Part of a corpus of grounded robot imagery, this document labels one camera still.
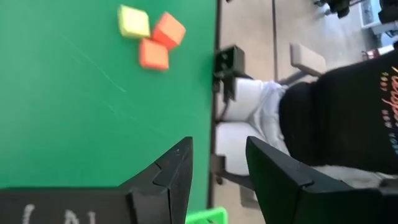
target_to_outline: yellow block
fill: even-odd
[[[149,17],[145,11],[121,5],[118,17],[123,37],[150,37]]]

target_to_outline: orange block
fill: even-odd
[[[181,44],[185,31],[185,27],[178,20],[165,12],[155,26],[152,38],[171,50]]]
[[[162,44],[143,39],[139,51],[139,61],[144,68],[169,69],[169,51]]]

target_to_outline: foam cube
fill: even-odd
[[[121,5],[118,9],[119,28],[123,37],[149,37],[149,17],[145,11]]]
[[[167,70],[169,69],[169,51],[160,43],[143,39],[140,44],[139,61],[144,68]]]
[[[185,31],[184,26],[166,12],[156,24],[152,38],[171,50],[181,44]]]

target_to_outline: black sweatshirt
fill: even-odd
[[[290,155],[307,165],[398,174],[398,51],[290,87],[279,116]]]

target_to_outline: green table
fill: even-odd
[[[120,4],[187,29],[170,70],[143,70]],[[117,186],[194,139],[189,210],[206,207],[214,1],[0,2],[0,187]]]

